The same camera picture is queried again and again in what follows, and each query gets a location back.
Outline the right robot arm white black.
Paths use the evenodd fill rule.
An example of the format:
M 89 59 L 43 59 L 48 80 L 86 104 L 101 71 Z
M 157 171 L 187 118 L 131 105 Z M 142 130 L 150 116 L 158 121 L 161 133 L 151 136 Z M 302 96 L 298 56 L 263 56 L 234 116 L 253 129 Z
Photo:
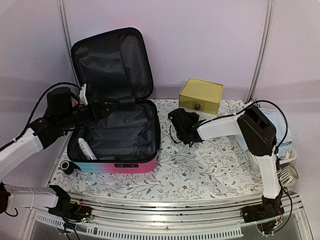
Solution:
M 183 108 L 168 114 L 180 142 L 192 145 L 219 137 L 242 136 L 259 167 L 262 203 L 243 207 L 240 212 L 244 220 L 252 222 L 284 214 L 283 190 L 278 179 L 276 127 L 272 122 L 254 105 L 211 120 L 200 120 L 199 117 Z

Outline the yellow and white storage box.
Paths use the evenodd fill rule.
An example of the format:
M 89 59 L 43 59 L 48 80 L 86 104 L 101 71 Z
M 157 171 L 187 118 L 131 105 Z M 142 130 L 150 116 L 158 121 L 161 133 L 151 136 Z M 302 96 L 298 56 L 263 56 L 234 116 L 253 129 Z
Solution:
M 189 78 L 179 93 L 178 105 L 193 111 L 203 119 L 218 114 L 224 85 L 197 78 Z

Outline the white plastic bottle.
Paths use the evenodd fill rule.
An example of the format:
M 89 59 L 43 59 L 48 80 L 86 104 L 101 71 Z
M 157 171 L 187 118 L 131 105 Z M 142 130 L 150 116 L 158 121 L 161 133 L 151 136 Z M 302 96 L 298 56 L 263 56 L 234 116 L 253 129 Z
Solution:
M 93 153 L 89 144 L 83 138 L 78 138 L 78 144 L 79 144 L 79 147 L 80 147 L 83 155 L 85 156 L 85 158 L 87 160 L 97 160 L 97 157 Z

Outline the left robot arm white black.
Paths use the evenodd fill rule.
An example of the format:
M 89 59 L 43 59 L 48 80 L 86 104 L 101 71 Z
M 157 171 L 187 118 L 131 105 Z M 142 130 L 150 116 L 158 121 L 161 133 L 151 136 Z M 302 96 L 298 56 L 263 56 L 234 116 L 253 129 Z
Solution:
M 1 179 L 66 132 L 108 117 L 120 104 L 119 100 L 105 96 L 88 100 L 86 85 L 79 88 L 79 95 L 75 95 L 70 86 L 71 83 L 59 82 L 46 89 L 41 95 L 47 98 L 43 117 L 29 118 L 21 133 L 0 148 Z M 1 213 L 32 207 L 45 207 L 50 214 L 62 217 L 70 217 L 75 211 L 70 195 L 58 185 L 18 189 L 14 185 L 0 184 Z

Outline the pale blue garment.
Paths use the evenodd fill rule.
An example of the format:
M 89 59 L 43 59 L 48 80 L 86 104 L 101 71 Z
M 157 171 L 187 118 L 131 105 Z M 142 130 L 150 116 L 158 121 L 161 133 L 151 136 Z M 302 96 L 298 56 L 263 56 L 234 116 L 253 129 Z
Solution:
M 276 128 L 276 144 L 278 145 L 283 139 L 286 132 L 286 124 L 282 114 L 277 109 L 261 108 L 261 112 L 271 121 Z M 279 146 L 278 157 L 280 159 L 288 159 L 293 147 L 293 139 L 290 135 L 290 131 Z

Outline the pink and teal kids suitcase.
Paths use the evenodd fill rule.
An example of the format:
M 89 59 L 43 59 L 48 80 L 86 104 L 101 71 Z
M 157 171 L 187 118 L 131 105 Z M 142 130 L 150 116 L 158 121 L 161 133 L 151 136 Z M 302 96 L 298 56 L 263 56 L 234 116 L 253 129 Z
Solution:
M 67 156 L 83 172 L 144 174 L 157 165 L 161 130 L 156 105 L 149 97 L 153 76 L 141 32 L 126 27 L 76 42 L 71 59 L 81 85 L 92 80 L 91 99 L 119 101 L 108 117 L 76 129 L 67 145 Z M 83 138 L 97 160 L 83 155 Z

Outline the white plastic mesh basket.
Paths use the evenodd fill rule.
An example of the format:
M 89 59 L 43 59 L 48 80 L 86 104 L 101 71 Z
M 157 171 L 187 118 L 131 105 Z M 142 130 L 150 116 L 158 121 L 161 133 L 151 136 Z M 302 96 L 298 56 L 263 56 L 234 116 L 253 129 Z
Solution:
M 280 158 L 278 160 L 279 164 L 280 165 L 283 165 L 283 164 L 288 164 L 288 163 L 291 163 L 292 161 L 295 161 L 297 159 L 297 152 L 296 150 L 292 147 L 291 150 L 290 150 L 290 154 L 289 155 L 286 155 L 285 158 Z

